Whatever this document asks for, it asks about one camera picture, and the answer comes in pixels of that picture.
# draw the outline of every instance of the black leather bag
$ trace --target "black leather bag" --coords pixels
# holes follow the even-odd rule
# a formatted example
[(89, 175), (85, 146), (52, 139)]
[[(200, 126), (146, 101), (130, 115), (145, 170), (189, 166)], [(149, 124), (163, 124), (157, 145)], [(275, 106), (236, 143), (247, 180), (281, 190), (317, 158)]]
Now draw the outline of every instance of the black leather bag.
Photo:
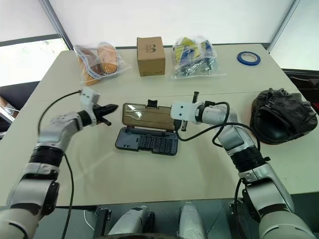
[(300, 93), (283, 88), (262, 91), (252, 103), (250, 127), (267, 144), (280, 144), (308, 134), (317, 126), (316, 113)]

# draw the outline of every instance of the white wall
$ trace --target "white wall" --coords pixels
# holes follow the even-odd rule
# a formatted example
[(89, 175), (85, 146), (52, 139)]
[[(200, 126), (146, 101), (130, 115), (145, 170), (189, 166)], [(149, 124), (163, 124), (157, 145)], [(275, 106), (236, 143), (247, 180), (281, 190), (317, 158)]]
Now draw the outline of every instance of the white wall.
[(161, 36), (165, 45), (186, 35), (212, 43), (271, 42), (292, 0), (51, 0), (73, 44)]
[(301, 0), (270, 52), (281, 68), (319, 70), (319, 0)]
[(38, 0), (0, 0), (0, 41), (56, 34)]

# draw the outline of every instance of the blue tape roll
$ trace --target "blue tape roll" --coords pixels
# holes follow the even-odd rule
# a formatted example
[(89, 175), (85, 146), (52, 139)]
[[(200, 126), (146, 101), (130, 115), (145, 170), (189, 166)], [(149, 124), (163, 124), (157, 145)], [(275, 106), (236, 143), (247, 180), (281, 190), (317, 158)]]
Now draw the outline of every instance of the blue tape roll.
[[(243, 55), (252, 56), (256, 61), (245, 61), (242, 57)], [(257, 66), (260, 63), (260, 56), (251, 51), (242, 51), (237, 55), (237, 60), (247, 66)]]

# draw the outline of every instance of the plastic bag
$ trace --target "plastic bag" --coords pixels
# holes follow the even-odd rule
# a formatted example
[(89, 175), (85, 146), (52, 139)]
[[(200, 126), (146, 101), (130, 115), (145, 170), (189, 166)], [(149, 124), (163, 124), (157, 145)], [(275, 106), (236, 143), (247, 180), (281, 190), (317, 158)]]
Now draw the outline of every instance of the plastic bag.
[(172, 78), (224, 75), (219, 68), (217, 53), (204, 37), (182, 37), (173, 47)]
[(80, 64), (82, 82), (87, 86), (116, 77), (131, 67), (108, 42), (75, 45), (74, 50)]

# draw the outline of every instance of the robotic arm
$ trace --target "robotic arm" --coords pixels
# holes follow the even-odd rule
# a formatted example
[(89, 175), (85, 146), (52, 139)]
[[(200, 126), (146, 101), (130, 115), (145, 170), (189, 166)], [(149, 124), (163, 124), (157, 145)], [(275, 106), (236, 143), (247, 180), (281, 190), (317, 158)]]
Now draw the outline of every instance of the robotic arm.
[(59, 165), (71, 137), (87, 125), (111, 125), (103, 116), (118, 106), (101, 107), (96, 104), (98, 97), (85, 88), (81, 92), (85, 110), (54, 117), (41, 131), (29, 163), (8, 197), (8, 209), (0, 212), (1, 239), (33, 238), (38, 221), (53, 212), (59, 191)]
[[(226, 112), (225, 106), (213, 102), (174, 101), (170, 116), (178, 120), (175, 125), (182, 125), (185, 131), (186, 121), (194, 124), (222, 124)], [(238, 122), (233, 110), (230, 110), (227, 122)], [(260, 222), (260, 239), (316, 238), (302, 219), (293, 213), (294, 204), (290, 194), (267, 162), (270, 159), (263, 158), (246, 129), (238, 125), (227, 125), (218, 139), (245, 184), (243, 198), (250, 215)]]

